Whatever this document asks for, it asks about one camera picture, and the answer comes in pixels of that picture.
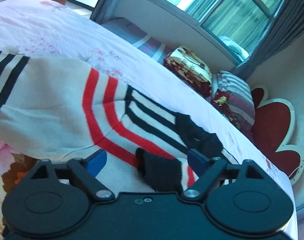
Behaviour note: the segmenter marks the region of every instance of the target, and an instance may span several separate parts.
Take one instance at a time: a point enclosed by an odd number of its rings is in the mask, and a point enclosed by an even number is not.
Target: white bed sheet
[[[0,50],[82,59],[168,109],[189,114],[204,130],[216,133],[239,163],[252,159],[260,165],[294,203],[287,176],[272,164],[269,168],[264,155],[206,100],[149,56],[69,8],[49,0],[1,2]],[[286,233],[298,238],[295,211]]]

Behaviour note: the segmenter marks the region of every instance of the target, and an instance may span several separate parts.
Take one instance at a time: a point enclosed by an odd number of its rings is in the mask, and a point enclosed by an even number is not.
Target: pillow
[[[248,84],[227,71],[217,74],[218,89],[229,94],[228,106],[240,124],[241,132],[253,142],[251,132],[255,121],[255,109]]]
[[[211,96],[211,71],[189,48],[178,47],[165,58],[164,66],[203,97]]]

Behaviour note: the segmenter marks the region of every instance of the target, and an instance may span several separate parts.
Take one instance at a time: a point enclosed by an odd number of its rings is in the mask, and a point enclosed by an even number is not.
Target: window frame
[[[182,11],[181,9],[177,8],[175,5],[171,4],[167,0],[148,0],[151,3],[154,3],[158,7],[166,10],[170,14],[174,15],[175,17],[182,20],[184,23],[189,25],[191,28],[193,28],[195,31],[197,31],[200,35],[202,35],[204,38],[206,38],[210,43],[212,43],[216,48],[218,48],[235,66],[242,63],[241,60],[239,60],[232,52],[231,50],[216,36],[214,35],[210,30],[204,29],[201,27],[201,25],[210,17],[210,15],[220,6],[220,4],[224,0],[217,0],[215,4],[210,8],[210,10],[206,13],[202,21],[198,22],[195,20],[191,15],[188,15],[185,11]],[[269,8],[263,3],[262,0],[252,0],[267,16],[268,23],[266,25],[269,26],[269,23],[274,18],[274,12],[270,12]]]

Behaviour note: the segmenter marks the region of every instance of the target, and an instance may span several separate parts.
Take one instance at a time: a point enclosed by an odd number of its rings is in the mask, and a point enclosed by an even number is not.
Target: bed
[[[295,205],[286,174],[274,165],[267,165],[265,156],[206,100],[154,59],[69,8],[49,0],[1,2],[0,50],[29,57],[80,59],[100,72],[131,85],[169,110],[190,115],[192,121],[205,131],[216,133],[225,149],[239,163],[252,159],[260,165]],[[35,158],[25,156],[10,146],[11,141],[0,141],[0,234],[3,229],[1,203],[11,188],[8,182],[16,185],[36,162]],[[97,179],[115,193],[152,191],[139,179],[130,179],[129,174],[135,176],[135,169],[129,166],[125,172],[120,171],[117,165],[107,165]],[[298,238],[296,211],[285,232],[295,240]]]

